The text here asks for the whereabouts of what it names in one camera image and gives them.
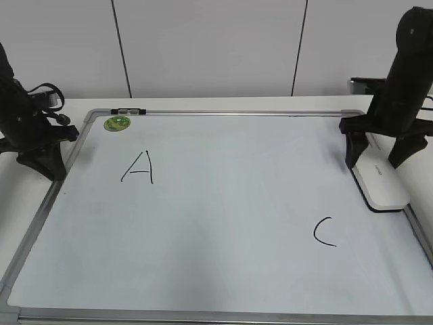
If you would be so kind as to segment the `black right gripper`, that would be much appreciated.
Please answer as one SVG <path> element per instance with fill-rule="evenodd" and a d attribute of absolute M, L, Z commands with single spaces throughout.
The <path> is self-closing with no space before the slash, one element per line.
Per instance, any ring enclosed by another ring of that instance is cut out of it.
<path fill-rule="evenodd" d="M 418 119 L 432 78 L 388 77 L 375 93 L 366 114 L 343 118 L 340 131 L 346 134 L 346 166 L 352 169 L 369 146 L 365 133 L 396 138 L 388 161 L 397 169 L 409 157 L 423 150 L 432 135 L 432 121 Z"/>

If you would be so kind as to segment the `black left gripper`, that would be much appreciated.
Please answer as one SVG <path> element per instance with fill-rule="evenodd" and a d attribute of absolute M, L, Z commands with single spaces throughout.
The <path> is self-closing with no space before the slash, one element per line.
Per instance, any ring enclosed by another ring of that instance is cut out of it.
<path fill-rule="evenodd" d="M 13 81 L 1 81 L 1 133 L 1 151 L 19 152 L 17 163 L 51 181 L 66 178 L 59 142 L 76 141 L 77 128 L 67 116 L 42 107 Z"/>

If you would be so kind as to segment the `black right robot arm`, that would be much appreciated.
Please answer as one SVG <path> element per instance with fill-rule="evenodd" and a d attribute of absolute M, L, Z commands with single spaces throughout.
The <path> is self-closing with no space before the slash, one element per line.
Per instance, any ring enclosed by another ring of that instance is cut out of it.
<path fill-rule="evenodd" d="M 397 52 L 384 84 L 373 95 L 366 114 L 342 118 L 346 166 L 352 169 L 368 147 L 367 133 L 393 137 L 388 156 L 398 168 L 423 150 L 432 135 L 432 121 L 417 117 L 432 87 L 432 10 L 412 7 L 396 30 Z"/>

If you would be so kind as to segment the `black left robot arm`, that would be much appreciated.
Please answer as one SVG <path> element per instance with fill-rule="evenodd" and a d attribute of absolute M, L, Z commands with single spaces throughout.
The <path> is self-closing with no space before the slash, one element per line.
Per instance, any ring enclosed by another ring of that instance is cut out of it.
<path fill-rule="evenodd" d="M 60 143 L 76 141 L 78 130 L 60 113 L 64 104 L 51 83 L 25 90 L 1 48 L 1 153 L 15 152 L 18 163 L 52 181 L 65 179 Z"/>

